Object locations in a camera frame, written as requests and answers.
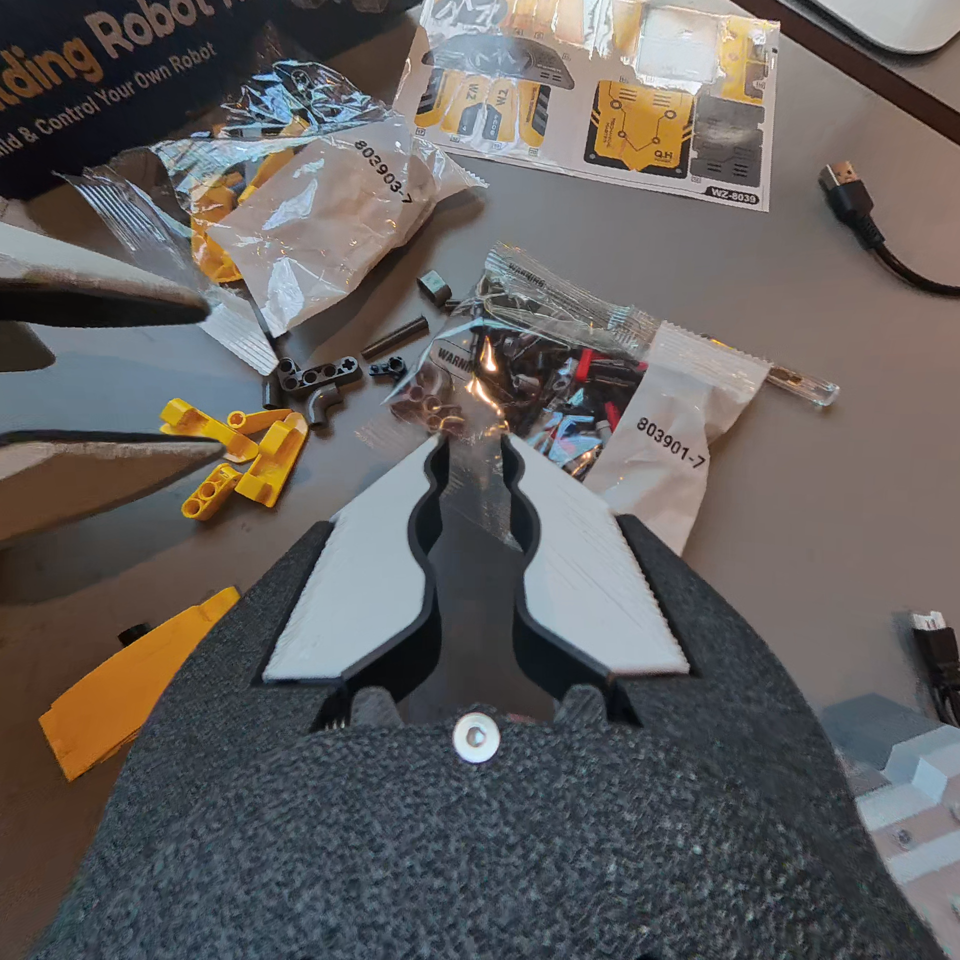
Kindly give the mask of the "dark grey holed beam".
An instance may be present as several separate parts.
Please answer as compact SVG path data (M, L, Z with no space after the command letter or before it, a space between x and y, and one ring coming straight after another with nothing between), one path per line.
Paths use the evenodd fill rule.
M280 389L294 397L304 396L328 384L349 384L363 374L360 364L353 356L309 367L300 367L293 359L282 357L277 372Z

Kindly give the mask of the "dark blue kit box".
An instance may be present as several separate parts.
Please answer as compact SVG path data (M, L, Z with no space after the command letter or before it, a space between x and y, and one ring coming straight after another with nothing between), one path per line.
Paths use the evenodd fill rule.
M416 2L3 1L1 192L27 201L186 124L267 24L322 57Z

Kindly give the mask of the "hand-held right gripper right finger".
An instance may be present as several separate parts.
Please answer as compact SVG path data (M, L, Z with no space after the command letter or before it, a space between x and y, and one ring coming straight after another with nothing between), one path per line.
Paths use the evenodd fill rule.
M625 682L688 676L608 504L514 434L501 438L501 453L510 532L523 555L513 651L524 674L556 701L590 685L608 703Z

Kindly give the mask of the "plastic bag of black parts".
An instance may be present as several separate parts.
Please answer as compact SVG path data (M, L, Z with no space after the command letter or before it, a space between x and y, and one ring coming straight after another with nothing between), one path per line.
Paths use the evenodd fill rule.
M486 256L469 295L359 432L400 458L450 440L457 508L497 536L510 434L633 516L682 555L700 512L712 445L772 363L634 306L610 303L516 246Z

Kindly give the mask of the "yellow and grey sticker sheet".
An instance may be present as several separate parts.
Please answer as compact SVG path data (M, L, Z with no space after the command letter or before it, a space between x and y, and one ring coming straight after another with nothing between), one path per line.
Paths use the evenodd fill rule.
M393 108L463 156L768 211L780 28L660 2L424 2Z

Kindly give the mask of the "plastic bag of yellow parts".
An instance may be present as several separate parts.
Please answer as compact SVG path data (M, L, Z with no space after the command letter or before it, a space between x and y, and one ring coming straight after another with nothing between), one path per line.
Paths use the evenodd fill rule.
M352 294L437 205L486 183L318 62L248 79L221 122L63 174L133 263L191 287L260 375L274 341Z

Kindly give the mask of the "dark grey axle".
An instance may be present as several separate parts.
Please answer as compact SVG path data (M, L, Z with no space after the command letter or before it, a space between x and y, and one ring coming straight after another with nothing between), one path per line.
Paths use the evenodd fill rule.
M364 346L361 350L361 356L366 361L373 361L382 355L389 354L390 351L421 339L428 333L428 319L426 316L420 315Z

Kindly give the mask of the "large yellow panel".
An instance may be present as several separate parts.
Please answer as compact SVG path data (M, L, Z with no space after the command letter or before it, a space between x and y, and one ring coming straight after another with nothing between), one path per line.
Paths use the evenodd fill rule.
M239 601L234 586L189 606L114 654L62 693L39 724L68 782L137 738L198 644Z

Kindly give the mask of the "yellow three-hole beam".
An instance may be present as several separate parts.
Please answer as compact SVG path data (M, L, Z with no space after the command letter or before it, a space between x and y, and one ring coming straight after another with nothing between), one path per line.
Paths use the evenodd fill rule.
M184 500L181 514L196 522L210 520L223 507L241 477L242 473L229 463L218 464Z

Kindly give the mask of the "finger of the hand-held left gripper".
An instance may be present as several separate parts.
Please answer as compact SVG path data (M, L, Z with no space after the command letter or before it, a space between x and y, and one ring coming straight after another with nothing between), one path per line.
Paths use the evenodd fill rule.
M191 326L210 316L192 289L147 270L1 224L1 372L43 370L55 355L33 327L112 330Z
M161 490L223 458L211 438L17 430L1 436L1 543L9 545Z

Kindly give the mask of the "grey desk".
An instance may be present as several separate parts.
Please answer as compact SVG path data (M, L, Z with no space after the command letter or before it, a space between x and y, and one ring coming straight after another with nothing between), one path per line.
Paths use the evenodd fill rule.
M816 709L875 692L922 704L894 626L958 623L958 303L906 287L834 220L817 182L851 161L894 252L958 283L958 145L810 52L778 49L767 213L467 158L487 183L441 203L362 287L294 331L290 353L355 354L420 314L416 278L462 296L498 242L620 305L840 388L826 411L765 385L713 449L683 554ZM67 782L39 718L119 649L227 586L246 591L400 454L359 435L385 387L350 385L273 510L237 496L181 514L204 467L2 553L2 958L28 956L101 821L128 752Z

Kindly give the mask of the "dark grey angled connector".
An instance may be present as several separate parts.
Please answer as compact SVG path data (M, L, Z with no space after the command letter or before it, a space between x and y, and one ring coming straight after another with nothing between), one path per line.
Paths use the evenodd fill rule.
M419 291L438 310L450 313L461 305L462 300L455 297L450 284L436 270L428 270L416 279Z

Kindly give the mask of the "grey holed block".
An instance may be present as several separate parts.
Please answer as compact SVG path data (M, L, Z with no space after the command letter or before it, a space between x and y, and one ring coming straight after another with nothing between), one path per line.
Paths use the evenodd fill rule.
M821 723L896 883L907 889L957 874L958 727L878 694L827 707Z

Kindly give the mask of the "white stand base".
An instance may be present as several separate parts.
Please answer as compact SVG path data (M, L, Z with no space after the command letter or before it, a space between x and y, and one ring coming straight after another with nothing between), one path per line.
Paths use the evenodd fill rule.
M958 1L803 1L798 5L894 54L933 54L959 34Z

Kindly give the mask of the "yellow curved panel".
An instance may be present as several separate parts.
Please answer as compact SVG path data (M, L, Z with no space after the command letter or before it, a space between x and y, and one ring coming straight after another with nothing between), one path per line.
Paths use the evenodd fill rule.
M258 454L234 492L267 508L276 506L306 442L308 424L297 412L274 422L258 444Z

